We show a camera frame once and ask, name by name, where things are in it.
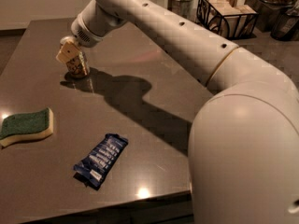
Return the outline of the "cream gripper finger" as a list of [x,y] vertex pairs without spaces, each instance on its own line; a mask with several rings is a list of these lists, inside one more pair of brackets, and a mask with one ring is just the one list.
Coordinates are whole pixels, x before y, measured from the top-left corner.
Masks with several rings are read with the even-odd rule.
[[66,41],[60,48],[56,59],[61,63],[68,63],[80,53],[79,47],[72,41]]

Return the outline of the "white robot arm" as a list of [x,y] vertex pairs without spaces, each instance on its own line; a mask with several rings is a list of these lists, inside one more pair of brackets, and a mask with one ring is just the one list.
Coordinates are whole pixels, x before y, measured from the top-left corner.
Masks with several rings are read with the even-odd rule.
[[270,63],[150,0],[92,0],[57,58],[133,23],[212,92],[189,138],[195,224],[299,224],[299,92]]

